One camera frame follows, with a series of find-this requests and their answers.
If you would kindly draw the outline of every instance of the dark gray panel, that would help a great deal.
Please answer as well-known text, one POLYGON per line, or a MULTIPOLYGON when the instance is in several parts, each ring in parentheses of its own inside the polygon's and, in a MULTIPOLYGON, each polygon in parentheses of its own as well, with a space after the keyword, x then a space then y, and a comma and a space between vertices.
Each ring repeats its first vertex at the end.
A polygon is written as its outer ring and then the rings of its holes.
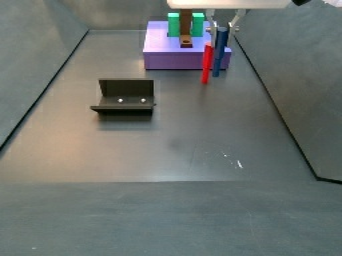
POLYGON ((87 27, 55 0, 0 1, 0 146, 87 27))
MULTIPOLYGON (((167 0, 59 0, 71 8, 91 29, 142 29, 148 20, 166 20, 170 9, 167 0)), ((218 10, 216 18, 227 24, 231 10, 218 10)))
POLYGON ((238 40, 319 177, 342 180, 342 11, 251 11, 238 40))
POLYGON ((1 255, 339 256, 341 198, 318 182, 3 184, 1 255))
POLYGON ((200 71, 143 67, 140 31, 91 31, 0 158, 0 182, 313 180, 243 53, 200 71), (100 118, 99 78, 148 78, 150 119, 100 118))

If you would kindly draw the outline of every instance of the purple box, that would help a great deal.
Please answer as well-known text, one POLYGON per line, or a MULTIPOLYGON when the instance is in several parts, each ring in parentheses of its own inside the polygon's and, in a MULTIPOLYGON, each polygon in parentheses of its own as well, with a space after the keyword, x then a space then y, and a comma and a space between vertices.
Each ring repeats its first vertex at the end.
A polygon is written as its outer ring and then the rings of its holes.
MULTIPOLYGON (((150 21, 144 39, 146 69, 202 69, 204 44, 210 42, 210 34, 192 37, 192 48, 180 48, 179 38, 167 37, 167 21, 150 21)), ((226 47, 220 69, 230 64, 231 49, 226 47)))

